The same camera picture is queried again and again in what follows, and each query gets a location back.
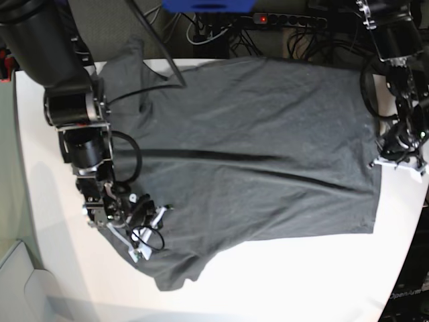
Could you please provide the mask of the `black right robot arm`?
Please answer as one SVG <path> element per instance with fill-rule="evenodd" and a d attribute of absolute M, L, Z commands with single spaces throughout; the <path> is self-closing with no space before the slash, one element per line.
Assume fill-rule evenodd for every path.
<path fill-rule="evenodd" d="M 167 207 L 131 192 L 143 166 L 141 149 L 112 130 L 111 103 L 75 28 L 67 3 L 2 1 L 1 78 L 18 67 L 43 86 L 44 117 L 76 176 L 89 224 L 108 229 L 134 262 L 148 260 L 157 251 L 149 239 L 160 232 Z"/>

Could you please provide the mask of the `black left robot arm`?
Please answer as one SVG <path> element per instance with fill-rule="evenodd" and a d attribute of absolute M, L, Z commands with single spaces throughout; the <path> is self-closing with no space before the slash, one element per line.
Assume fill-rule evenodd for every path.
<path fill-rule="evenodd" d="M 415 180 L 428 173 L 423 146 L 428 141 L 428 49 L 414 23 L 410 1 L 357 1 L 379 61 L 387 66 L 386 86 L 396 112 L 374 111 L 365 89 L 367 110 L 386 123 L 377 138 L 378 156 L 370 167 L 406 169 Z"/>

